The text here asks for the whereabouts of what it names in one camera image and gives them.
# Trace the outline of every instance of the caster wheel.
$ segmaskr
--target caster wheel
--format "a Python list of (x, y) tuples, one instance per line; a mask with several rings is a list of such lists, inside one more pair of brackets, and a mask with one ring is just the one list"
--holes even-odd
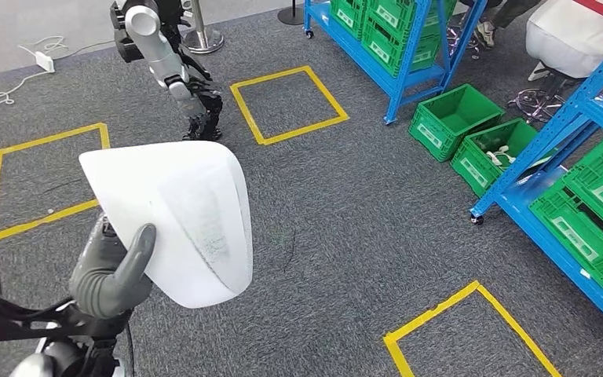
[(470, 215), (470, 222), (472, 222), (475, 225), (482, 225), (482, 224), (484, 224), (484, 218), (481, 216), (475, 217), (474, 215)]

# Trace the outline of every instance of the metal stanchion post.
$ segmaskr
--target metal stanchion post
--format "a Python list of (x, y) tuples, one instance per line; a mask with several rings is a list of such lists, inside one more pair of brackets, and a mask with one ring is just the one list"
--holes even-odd
[(184, 37), (184, 46), (192, 53), (212, 53), (220, 49), (223, 46), (223, 42), (225, 42), (223, 34), (211, 27), (204, 26), (199, 0), (190, 0), (190, 2), (196, 28)]
[(301, 25), (304, 23), (304, 9), (297, 7), (297, 2), (292, 0), (292, 7), (279, 12), (279, 21), (287, 25)]

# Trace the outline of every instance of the floor marking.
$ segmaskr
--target floor marking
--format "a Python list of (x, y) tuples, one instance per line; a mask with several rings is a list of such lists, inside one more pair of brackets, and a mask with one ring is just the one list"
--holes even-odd
[(435, 308), (427, 310), (422, 315), (408, 322), (398, 330), (395, 330), (394, 332), (389, 332), (387, 333), (387, 335), (385, 335), (383, 341), (385, 342), (385, 345), (389, 350), (389, 354), (392, 355), (394, 364), (397, 365), (401, 376), (415, 377), (415, 375), (412, 373), (410, 365), (405, 360), (405, 356), (403, 355), (403, 352), (401, 352), (401, 348), (399, 347), (397, 342), (405, 335), (410, 334), (416, 328), (419, 328), (438, 314), (444, 312), (446, 309), (450, 308), (457, 302), (468, 297), (471, 293), (475, 291), (480, 292), (487, 299), (487, 301), (492, 304), (498, 314), (500, 314), (500, 316), (505, 320), (505, 322), (507, 322), (507, 324), (512, 328), (512, 330), (514, 330), (514, 332), (519, 335), (521, 340), (524, 341), (526, 346), (528, 346), (531, 352), (533, 352), (539, 362), (542, 363), (542, 366), (546, 369), (546, 371), (549, 372), (549, 374), (553, 377), (561, 377), (561, 374), (558, 373), (558, 370), (556, 370), (554, 365), (551, 364), (549, 359), (546, 358), (542, 350), (535, 344), (530, 335), (528, 335), (528, 333), (526, 333), (526, 331), (519, 325), (519, 323), (512, 317), (512, 315), (507, 312), (507, 309), (505, 309), (505, 307), (500, 302), (498, 302), (494, 295), (492, 295), (491, 292), (489, 292), (487, 288), (481, 285), (477, 280), (468, 284), (461, 291), (456, 292), (450, 298), (438, 304), (438, 306), (436, 306)]
[[(14, 145), (12, 147), (0, 149), (0, 181), (1, 181), (1, 165), (3, 162), (3, 155), (5, 155), (6, 153), (21, 151), (22, 149), (35, 147), (37, 145), (50, 143), (52, 141), (58, 141), (60, 139), (66, 138), (66, 137), (83, 134), (85, 132), (89, 132), (92, 130), (98, 130), (98, 133), (100, 135), (100, 146), (103, 149), (110, 148), (110, 138), (108, 135), (107, 125), (105, 125), (104, 123), (95, 123), (95, 124), (91, 124), (88, 126), (79, 127), (74, 130), (65, 131), (60, 134), (54, 134), (54, 135), (50, 135), (47, 137), (42, 137), (40, 139), (27, 141), (26, 143)], [(95, 199), (92, 199), (92, 200), (86, 201), (84, 203), (76, 204), (72, 207), (64, 208), (63, 210), (59, 210), (53, 214), (50, 214), (43, 218), (39, 218), (34, 221), (11, 226), (9, 228), (0, 230), (0, 239), (6, 238), (8, 236), (12, 236), (17, 233), (25, 232), (25, 231), (35, 228), (36, 226), (41, 225), (41, 224), (46, 224), (48, 222), (56, 221), (60, 218), (65, 218), (66, 216), (70, 216), (72, 214), (77, 214), (78, 212), (87, 210), (87, 209), (95, 207), (97, 205), (98, 205), (98, 201)]]
[[(264, 81), (278, 79), (278, 78), (288, 76), (288, 75), (293, 75), (295, 73), (302, 73), (302, 72), (305, 72), (307, 75), (309, 75), (311, 80), (316, 84), (316, 86), (318, 87), (320, 92), (325, 96), (327, 101), (330, 103), (331, 107), (334, 108), (334, 110), (336, 111), (338, 116), (336, 116), (335, 118), (332, 118), (332, 119), (324, 120), (322, 122), (311, 124), (309, 126), (304, 126), (302, 128), (296, 129), (296, 130), (287, 131), (283, 134), (279, 134), (276, 136), (272, 136), (272, 137), (262, 136), (262, 132), (260, 132), (258, 125), (255, 124), (255, 119), (253, 118), (250, 111), (248, 110), (248, 107), (246, 106), (246, 102), (244, 102), (243, 97), (242, 97), (241, 93), (239, 92), (239, 88), (257, 84), (257, 83), (264, 82)], [(271, 75), (264, 75), (264, 76), (256, 77), (255, 79), (237, 82), (230, 86), (230, 90), (232, 91), (232, 94), (235, 96), (235, 100), (236, 100), (237, 104), (239, 105), (239, 109), (241, 110), (243, 117), (246, 119), (246, 123), (248, 123), (250, 131), (253, 133), (253, 136), (255, 137), (255, 141), (260, 145), (274, 144), (279, 141), (289, 139), (291, 137), (306, 134), (308, 132), (318, 130), (320, 128), (324, 128), (327, 126), (332, 126), (336, 123), (340, 123), (340, 122), (343, 122), (344, 120), (350, 119), (350, 117), (343, 110), (341, 105), (338, 104), (338, 102), (336, 101), (334, 96), (332, 96), (331, 93), (329, 93), (329, 90), (327, 89), (327, 87), (320, 81), (318, 76), (315, 74), (315, 72), (313, 72), (311, 67), (308, 65), (305, 65), (303, 67), (288, 69), (286, 71), (272, 73)]]

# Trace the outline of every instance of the person's leg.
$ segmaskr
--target person's leg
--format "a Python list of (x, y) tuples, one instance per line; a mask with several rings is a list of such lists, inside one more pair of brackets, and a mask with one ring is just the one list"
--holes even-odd
[(542, 0), (508, 0), (495, 14), (492, 23), (496, 28), (508, 27), (515, 18), (529, 11)]
[(542, 0), (507, 0), (505, 5), (495, 14), (492, 20), (479, 23), (475, 29), (477, 37), (484, 45), (491, 49), (495, 46), (495, 30), (507, 27), (520, 15), (526, 13), (530, 8), (538, 5)]

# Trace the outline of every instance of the gray carpet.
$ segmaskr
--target gray carpet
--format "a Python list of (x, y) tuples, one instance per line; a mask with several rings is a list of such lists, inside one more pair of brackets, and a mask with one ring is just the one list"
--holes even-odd
[[(225, 47), (201, 61), (225, 84), (222, 142), (247, 178), (254, 280), (238, 298), (197, 310), (155, 291), (132, 320), (139, 376), (395, 376), (382, 336), (473, 280), (562, 375), (603, 375), (603, 314), (502, 211), (489, 212), (481, 227), (470, 224), (470, 188), (407, 134), (414, 105), (384, 127), (385, 94), (320, 30), (308, 40), (274, 13), (220, 28)], [(525, 54), (523, 20), (499, 38), (481, 60), (463, 61), (453, 83), (471, 82), (505, 105), (529, 85), (535, 61)], [(228, 86), (302, 65), (350, 120), (258, 145)], [(0, 107), (0, 148), (96, 122), (108, 125), (113, 147), (178, 140), (185, 130), (142, 62), (124, 64), (107, 49), (63, 60), (57, 70)], [(0, 74), (0, 91), (33, 71)], [(244, 92), (266, 135), (332, 115), (309, 80), (289, 80)], [(93, 136), (4, 159), (0, 229), (85, 200), (86, 183), (74, 181), (82, 178), (76, 155), (96, 148)], [(95, 215), (84, 211), (0, 240), (6, 297), (46, 306), (65, 295)], [(0, 375), (34, 345), (0, 344)], [(421, 377), (546, 375), (477, 295), (402, 339), (401, 348)]]

